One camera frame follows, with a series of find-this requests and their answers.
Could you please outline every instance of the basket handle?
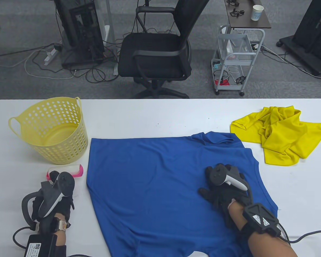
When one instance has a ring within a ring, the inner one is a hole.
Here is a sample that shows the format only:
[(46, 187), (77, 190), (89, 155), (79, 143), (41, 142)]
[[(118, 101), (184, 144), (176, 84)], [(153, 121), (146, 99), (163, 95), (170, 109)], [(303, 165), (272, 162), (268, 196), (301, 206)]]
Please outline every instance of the basket handle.
[(12, 128), (11, 121), (12, 121), (13, 119), (15, 119), (15, 120), (19, 123), (19, 125), (20, 125), (20, 122), (16, 119), (16, 117), (12, 117), (12, 118), (9, 119), (9, 127), (10, 127), (10, 129), (13, 131), (13, 133), (16, 134), (16, 135), (21, 139), (21, 135), (19, 135), (19, 134)]
[(81, 99), (79, 97), (75, 97), (77, 105), (80, 107), (80, 110), (82, 111), (82, 102)]

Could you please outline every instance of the blue t-shirt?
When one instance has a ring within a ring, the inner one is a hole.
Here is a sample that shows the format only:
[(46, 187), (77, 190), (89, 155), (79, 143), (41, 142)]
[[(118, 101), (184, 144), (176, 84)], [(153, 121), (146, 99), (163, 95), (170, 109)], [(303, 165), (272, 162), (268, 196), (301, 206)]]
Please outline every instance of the blue t-shirt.
[(112, 257), (251, 256), (246, 242), (226, 228), (222, 214), (197, 192), (204, 171), (237, 166), (255, 202), (275, 215), (251, 149), (234, 134), (96, 139), (90, 147), (87, 186)]

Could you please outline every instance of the watch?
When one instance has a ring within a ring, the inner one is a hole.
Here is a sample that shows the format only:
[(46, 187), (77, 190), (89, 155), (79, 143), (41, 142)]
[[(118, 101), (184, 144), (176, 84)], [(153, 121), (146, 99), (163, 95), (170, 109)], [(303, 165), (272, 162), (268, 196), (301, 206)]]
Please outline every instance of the watch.
[(54, 217), (50, 223), (50, 233), (55, 233), (59, 230), (65, 231), (68, 227), (70, 227), (69, 223), (67, 223), (64, 220)]

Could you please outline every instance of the yellow plastic basket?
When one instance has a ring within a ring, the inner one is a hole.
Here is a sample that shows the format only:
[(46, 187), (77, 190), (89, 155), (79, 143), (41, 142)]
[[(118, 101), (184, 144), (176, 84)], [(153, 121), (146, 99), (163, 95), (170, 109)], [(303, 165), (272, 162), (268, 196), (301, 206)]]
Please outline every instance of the yellow plastic basket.
[[(11, 121), (20, 124), (20, 134)], [(69, 164), (79, 159), (88, 146), (80, 98), (55, 97), (39, 102), (18, 117), (9, 119), (10, 129), (45, 159)]]

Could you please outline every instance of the red object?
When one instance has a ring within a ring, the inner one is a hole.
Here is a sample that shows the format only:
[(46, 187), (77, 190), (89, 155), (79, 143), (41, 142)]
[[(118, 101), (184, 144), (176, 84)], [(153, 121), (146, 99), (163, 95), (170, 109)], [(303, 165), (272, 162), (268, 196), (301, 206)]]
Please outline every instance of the red object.
[(228, 80), (224, 80), (222, 83), (220, 83), (220, 86), (230, 86), (230, 83)]

